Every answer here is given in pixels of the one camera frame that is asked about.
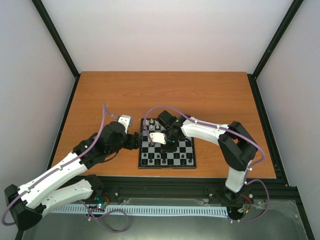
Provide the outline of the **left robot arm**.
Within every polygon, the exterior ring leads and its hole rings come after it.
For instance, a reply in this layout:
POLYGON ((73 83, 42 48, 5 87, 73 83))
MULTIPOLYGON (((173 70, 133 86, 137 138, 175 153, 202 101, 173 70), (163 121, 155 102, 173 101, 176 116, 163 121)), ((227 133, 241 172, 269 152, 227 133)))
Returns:
POLYGON ((130 134, 128 127, 125 122, 112 121, 81 141, 63 160, 37 178, 20 186, 7 186, 4 190, 7 208, 1 218, 2 224, 15 225, 18 230, 25 231, 56 208, 89 198, 95 202, 101 200, 104 187, 96 175, 70 186, 63 187, 63 184, 97 164, 112 160, 121 149, 138 149, 142 134, 130 134), (5 221, 7 213, 11 214, 13 222, 5 221))

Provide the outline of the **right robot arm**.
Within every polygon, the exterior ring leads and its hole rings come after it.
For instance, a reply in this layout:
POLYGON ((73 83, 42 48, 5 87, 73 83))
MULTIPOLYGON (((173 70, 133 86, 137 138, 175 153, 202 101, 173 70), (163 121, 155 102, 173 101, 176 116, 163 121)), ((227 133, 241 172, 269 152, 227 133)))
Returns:
POLYGON ((242 189, 258 147, 241 123, 210 123, 184 114, 175 117, 166 110, 158 116, 157 122, 164 128, 164 133, 150 133, 150 141, 161 144, 165 152, 176 151, 178 142, 187 138, 196 138, 219 146, 229 166, 225 187, 234 193, 242 189))

